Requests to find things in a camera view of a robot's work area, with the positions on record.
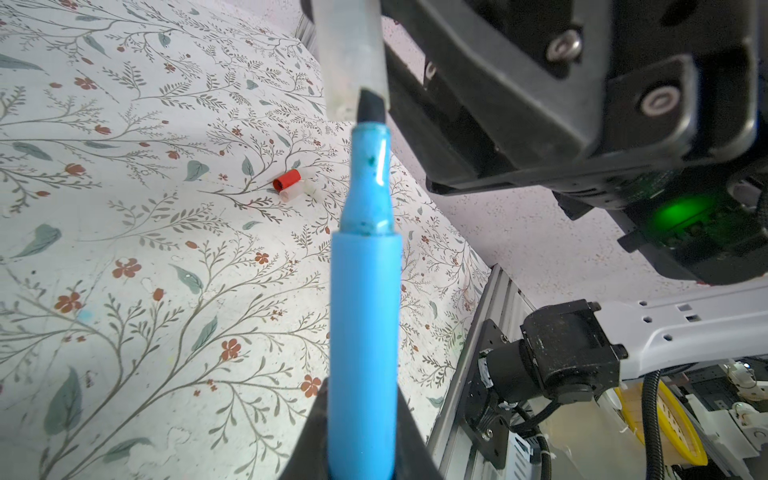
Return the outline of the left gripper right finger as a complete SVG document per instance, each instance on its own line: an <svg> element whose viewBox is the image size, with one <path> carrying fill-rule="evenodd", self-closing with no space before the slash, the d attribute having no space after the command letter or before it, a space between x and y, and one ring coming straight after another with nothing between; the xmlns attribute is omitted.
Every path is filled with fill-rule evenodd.
<svg viewBox="0 0 768 480"><path fill-rule="evenodd" d="M401 390L398 390L395 479L443 479L421 437Z"/></svg>

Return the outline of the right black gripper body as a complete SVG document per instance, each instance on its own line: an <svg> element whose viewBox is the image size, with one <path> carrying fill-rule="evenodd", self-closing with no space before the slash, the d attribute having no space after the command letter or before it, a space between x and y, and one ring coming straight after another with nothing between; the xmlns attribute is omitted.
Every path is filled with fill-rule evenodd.
<svg viewBox="0 0 768 480"><path fill-rule="evenodd" d="M758 190L743 198L733 192L762 157L757 134L743 156L723 164L529 186L550 189L571 218L606 210L623 230L621 246L665 277L728 285L767 268Z"/></svg>

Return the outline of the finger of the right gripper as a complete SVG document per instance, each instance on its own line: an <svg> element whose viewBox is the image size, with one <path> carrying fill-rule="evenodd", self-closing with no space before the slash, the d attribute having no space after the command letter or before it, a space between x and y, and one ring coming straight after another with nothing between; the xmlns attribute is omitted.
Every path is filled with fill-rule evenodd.
<svg viewBox="0 0 768 480"><path fill-rule="evenodd" d="M456 195L723 164L758 134L754 1L385 1L392 116Z"/></svg>

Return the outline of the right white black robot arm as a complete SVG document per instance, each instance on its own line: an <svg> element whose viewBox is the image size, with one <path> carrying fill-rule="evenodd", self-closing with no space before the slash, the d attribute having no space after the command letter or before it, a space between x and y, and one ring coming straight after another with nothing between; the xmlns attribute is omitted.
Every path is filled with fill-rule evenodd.
<svg viewBox="0 0 768 480"><path fill-rule="evenodd" d="M601 209L662 276L711 297L540 308L473 332L460 424L494 466L510 433L624 380L766 351L763 1L384 1L425 56L386 54L391 114L429 191L540 186Z"/></svg>

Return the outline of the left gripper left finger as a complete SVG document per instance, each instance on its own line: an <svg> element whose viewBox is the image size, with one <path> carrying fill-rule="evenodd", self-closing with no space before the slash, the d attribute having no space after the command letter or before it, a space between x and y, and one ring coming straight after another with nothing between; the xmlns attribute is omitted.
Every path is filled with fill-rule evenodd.
<svg viewBox="0 0 768 480"><path fill-rule="evenodd" d="M318 391L295 448L281 472L280 480L327 480L328 383Z"/></svg>

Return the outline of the blue highlighter pen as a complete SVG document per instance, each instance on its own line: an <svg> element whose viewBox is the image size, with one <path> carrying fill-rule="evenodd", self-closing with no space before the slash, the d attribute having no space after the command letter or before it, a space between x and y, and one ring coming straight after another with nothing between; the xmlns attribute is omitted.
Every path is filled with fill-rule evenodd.
<svg viewBox="0 0 768 480"><path fill-rule="evenodd" d="M390 193L390 130L360 94L349 191L331 241L328 467L334 479L395 470L402 238Z"/></svg>

